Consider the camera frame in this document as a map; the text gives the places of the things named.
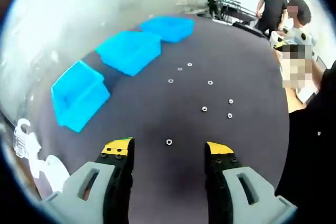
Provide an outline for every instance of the dark gray table surface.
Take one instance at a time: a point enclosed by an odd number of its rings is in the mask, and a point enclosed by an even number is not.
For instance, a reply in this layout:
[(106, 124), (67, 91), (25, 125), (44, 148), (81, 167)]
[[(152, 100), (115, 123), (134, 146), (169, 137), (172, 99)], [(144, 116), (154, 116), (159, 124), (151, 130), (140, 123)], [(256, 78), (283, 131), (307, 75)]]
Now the dark gray table surface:
[[(269, 42), (191, 17), (194, 34), (178, 44), (163, 43), (162, 54), (135, 77), (104, 65), (95, 52), (83, 59), (104, 75), (111, 98), (80, 133), (57, 125), (50, 94), (32, 122), (40, 158), (56, 155), (71, 174), (96, 160), (107, 142), (135, 137), (130, 223), (207, 223), (207, 141), (231, 147), (275, 187), (285, 164), (287, 101)], [(36, 183), (43, 197), (51, 193), (43, 176)]]

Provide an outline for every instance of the metal nut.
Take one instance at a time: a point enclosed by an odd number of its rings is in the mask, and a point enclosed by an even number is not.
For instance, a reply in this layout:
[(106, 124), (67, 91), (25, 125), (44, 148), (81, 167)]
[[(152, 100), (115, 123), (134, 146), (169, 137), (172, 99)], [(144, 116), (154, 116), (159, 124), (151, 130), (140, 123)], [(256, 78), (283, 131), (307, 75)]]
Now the metal nut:
[(173, 140), (171, 140), (171, 139), (167, 139), (167, 140), (166, 140), (166, 144), (167, 144), (168, 146), (171, 146), (171, 145), (173, 144)]

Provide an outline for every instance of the blue bin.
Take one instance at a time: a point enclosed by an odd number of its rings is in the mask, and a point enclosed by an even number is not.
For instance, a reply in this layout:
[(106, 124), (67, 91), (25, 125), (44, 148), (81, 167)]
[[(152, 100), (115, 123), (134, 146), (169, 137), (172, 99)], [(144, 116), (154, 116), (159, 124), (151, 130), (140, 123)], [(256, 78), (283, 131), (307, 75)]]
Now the blue bin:
[(142, 31), (159, 35), (163, 41), (176, 43), (190, 36), (195, 21), (187, 18), (156, 17), (139, 25)]
[(110, 97), (104, 77), (82, 61), (73, 64), (51, 87), (56, 121), (80, 132)]
[(161, 38), (140, 31), (122, 31), (96, 48), (101, 61), (135, 76), (161, 54)]

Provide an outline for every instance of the dark hair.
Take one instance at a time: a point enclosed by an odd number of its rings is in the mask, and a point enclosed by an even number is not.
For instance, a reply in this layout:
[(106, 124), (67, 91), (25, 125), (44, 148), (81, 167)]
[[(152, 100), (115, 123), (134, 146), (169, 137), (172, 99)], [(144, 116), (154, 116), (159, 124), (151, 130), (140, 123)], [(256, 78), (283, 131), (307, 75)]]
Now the dark hair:
[(311, 12), (304, 0), (288, 0), (288, 6), (298, 7), (298, 21), (301, 25), (306, 25), (311, 22)]

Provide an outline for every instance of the blue plastic bin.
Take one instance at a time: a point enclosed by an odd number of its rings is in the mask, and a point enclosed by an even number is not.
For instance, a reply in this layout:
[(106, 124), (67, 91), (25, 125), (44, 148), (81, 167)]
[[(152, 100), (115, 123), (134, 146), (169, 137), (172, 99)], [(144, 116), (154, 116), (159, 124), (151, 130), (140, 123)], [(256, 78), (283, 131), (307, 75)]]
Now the blue plastic bin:
[(51, 87), (57, 123), (80, 132), (110, 97), (103, 80), (82, 61), (63, 73)]
[(187, 18), (156, 17), (139, 25), (142, 31), (159, 35), (163, 41), (176, 43), (190, 36), (195, 21)]
[(103, 63), (135, 76), (161, 54), (161, 38), (140, 31), (122, 31), (96, 48)]

